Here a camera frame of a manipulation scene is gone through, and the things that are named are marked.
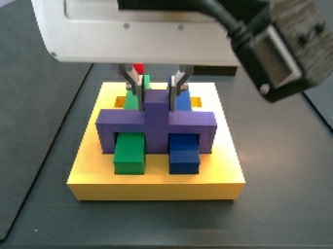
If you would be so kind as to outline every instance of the purple block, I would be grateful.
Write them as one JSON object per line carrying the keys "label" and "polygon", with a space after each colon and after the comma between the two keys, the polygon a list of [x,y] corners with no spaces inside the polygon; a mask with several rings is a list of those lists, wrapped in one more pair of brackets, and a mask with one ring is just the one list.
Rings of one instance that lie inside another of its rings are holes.
{"label": "purple block", "polygon": [[97,127],[103,153],[114,153],[115,134],[145,130],[143,113],[137,110],[101,110]]}
{"label": "purple block", "polygon": [[167,153],[171,133],[198,134],[199,152],[213,151],[217,123],[213,112],[169,111],[167,90],[147,89],[145,112],[137,110],[102,110],[97,121],[103,153],[115,151],[115,134],[143,132],[146,153]]}
{"label": "purple block", "polygon": [[147,89],[145,96],[146,152],[167,153],[169,92]]}
{"label": "purple block", "polygon": [[213,112],[175,111],[169,114],[169,133],[199,135],[199,152],[212,153],[217,123]]}

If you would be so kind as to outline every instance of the yellow base block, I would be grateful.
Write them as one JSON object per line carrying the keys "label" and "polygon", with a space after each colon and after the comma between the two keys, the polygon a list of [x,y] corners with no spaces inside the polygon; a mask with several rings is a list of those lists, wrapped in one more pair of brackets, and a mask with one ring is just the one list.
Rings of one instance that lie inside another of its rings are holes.
{"label": "yellow base block", "polygon": [[[167,84],[151,84],[151,87],[165,89]],[[101,109],[115,108],[118,96],[126,95],[126,89],[125,83],[103,84],[68,179],[79,200],[237,198],[245,178],[214,83],[191,83],[190,92],[202,102],[194,111],[213,111],[218,124],[213,153],[201,155],[201,173],[169,175],[169,155],[146,155],[145,175],[117,175],[114,155],[102,154],[95,122]]]}

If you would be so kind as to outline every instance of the blue block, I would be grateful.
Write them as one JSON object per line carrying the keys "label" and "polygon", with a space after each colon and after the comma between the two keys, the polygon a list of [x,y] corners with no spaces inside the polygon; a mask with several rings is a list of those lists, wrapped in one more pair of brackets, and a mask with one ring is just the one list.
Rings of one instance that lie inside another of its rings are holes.
{"label": "blue block", "polygon": [[[191,111],[190,92],[175,98],[175,110]],[[171,134],[169,136],[170,174],[199,174],[199,139],[195,134]]]}
{"label": "blue block", "polygon": [[177,111],[191,111],[191,97],[190,91],[183,91],[175,98],[175,108]]}

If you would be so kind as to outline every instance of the cable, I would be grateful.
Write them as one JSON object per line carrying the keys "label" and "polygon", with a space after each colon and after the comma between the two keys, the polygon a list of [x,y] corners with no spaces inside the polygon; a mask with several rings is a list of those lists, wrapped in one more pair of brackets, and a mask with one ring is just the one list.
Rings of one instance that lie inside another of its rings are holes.
{"label": "cable", "polygon": [[240,28],[240,23],[234,16],[229,14],[217,0],[194,0],[197,7],[204,8],[208,14],[214,16],[218,22],[224,25],[229,33],[236,32]]}

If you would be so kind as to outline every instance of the red block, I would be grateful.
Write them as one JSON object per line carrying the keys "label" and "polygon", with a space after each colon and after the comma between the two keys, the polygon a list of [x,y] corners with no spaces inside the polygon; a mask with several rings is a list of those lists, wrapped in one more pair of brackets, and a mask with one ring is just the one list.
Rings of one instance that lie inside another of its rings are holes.
{"label": "red block", "polygon": [[135,63],[135,64],[133,64],[133,67],[135,68],[138,74],[145,74],[145,64],[143,63]]}

